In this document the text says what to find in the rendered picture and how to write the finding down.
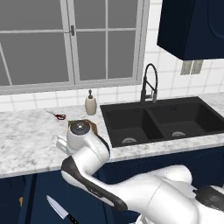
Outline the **dark blue base cupboards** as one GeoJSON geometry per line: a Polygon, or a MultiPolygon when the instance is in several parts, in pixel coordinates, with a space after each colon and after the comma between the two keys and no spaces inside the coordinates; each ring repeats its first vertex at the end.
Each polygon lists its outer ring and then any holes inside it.
{"type": "MultiPolygon", "coordinates": [[[[94,177],[115,184],[142,172],[169,165],[185,165],[192,185],[224,185],[224,146],[105,164],[94,177]]],[[[46,196],[57,200],[80,224],[130,224],[138,214],[120,212],[79,188],[69,185],[59,171],[0,179],[0,224],[72,224],[62,220],[46,196]],[[23,197],[23,206],[19,198],[23,197]]]]}

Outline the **black double sink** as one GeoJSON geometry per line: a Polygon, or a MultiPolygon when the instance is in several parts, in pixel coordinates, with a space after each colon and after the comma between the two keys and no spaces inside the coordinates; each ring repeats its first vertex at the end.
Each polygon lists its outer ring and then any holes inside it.
{"type": "Polygon", "coordinates": [[[102,105],[101,113],[114,148],[224,133],[224,116],[198,96],[102,105]]]}

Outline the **beige soap dispenser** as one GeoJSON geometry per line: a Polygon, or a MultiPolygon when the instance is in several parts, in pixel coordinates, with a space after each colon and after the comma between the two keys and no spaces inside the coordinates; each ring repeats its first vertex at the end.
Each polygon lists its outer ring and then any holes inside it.
{"type": "Polygon", "coordinates": [[[96,99],[92,96],[92,90],[88,90],[88,97],[85,100],[85,109],[89,116],[93,116],[96,113],[97,103],[96,99]]]}

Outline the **black spring tap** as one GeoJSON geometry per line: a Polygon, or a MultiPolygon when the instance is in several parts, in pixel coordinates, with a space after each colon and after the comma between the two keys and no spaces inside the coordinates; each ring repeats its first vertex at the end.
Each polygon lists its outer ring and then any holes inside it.
{"type": "Polygon", "coordinates": [[[149,63],[144,70],[140,102],[143,103],[143,102],[145,102],[146,99],[152,99],[153,102],[156,102],[157,96],[158,96],[158,71],[152,63],[149,63]],[[148,72],[149,67],[152,67],[154,70],[155,87],[153,87],[147,80],[147,72],[148,72]],[[146,86],[149,86],[151,88],[151,94],[146,94],[146,86]]]}

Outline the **brown wooden cutting board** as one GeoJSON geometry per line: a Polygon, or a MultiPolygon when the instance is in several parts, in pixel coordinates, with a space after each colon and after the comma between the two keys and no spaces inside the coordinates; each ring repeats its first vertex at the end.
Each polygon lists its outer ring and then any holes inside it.
{"type": "Polygon", "coordinates": [[[88,119],[73,120],[68,122],[68,136],[84,136],[90,132],[93,132],[96,135],[98,134],[96,124],[88,119]]]}

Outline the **black-handled kitchen knife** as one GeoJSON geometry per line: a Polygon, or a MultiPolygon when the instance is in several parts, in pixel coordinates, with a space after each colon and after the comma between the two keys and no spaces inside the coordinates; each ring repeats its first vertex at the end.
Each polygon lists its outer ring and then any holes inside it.
{"type": "Polygon", "coordinates": [[[62,207],[55,199],[50,197],[49,195],[46,196],[46,199],[53,210],[59,215],[59,217],[64,220],[68,218],[73,224],[80,224],[64,207],[62,207]]]}

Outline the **dark blue wall cupboard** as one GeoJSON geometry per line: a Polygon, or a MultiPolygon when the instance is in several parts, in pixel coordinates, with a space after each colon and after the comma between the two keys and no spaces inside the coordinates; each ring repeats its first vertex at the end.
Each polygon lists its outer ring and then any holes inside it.
{"type": "Polygon", "coordinates": [[[224,59],[224,0],[163,0],[157,45],[180,60],[224,59]]]}

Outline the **grey framed window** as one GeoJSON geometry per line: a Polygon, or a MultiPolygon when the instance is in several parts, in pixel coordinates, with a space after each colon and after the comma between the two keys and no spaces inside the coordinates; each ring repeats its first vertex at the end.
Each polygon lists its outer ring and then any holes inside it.
{"type": "Polygon", "coordinates": [[[141,83],[149,8],[150,0],[0,0],[0,95],[141,83]]]}

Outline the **grey wall socket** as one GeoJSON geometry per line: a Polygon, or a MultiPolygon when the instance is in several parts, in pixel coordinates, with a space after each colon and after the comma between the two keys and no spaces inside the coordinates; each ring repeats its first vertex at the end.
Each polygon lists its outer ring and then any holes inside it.
{"type": "Polygon", "coordinates": [[[181,68],[181,75],[187,75],[191,72],[193,62],[191,60],[184,60],[181,68]]]}
{"type": "Polygon", "coordinates": [[[192,64],[191,74],[199,74],[203,65],[203,60],[195,60],[192,64]]]}

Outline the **red-handled scissors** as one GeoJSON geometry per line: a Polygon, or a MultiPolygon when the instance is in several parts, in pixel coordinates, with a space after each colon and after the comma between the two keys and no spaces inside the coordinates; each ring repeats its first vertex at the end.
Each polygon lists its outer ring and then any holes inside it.
{"type": "Polygon", "coordinates": [[[58,120],[63,121],[67,119],[67,116],[64,114],[55,114],[52,111],[46,110],[45,112],[47,112],[48,114],[53,115],[54,117],[56,117],[58,120]]]}

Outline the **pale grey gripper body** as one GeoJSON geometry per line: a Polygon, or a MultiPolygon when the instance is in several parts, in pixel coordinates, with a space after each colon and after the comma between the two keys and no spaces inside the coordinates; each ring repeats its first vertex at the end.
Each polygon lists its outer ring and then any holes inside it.
{"type": "Polygon", "coordinates": [[[58,136],[56,147],[67,155],[69,154],[69,150],[67,149],[67,138],[65,136],[58,136]]]}

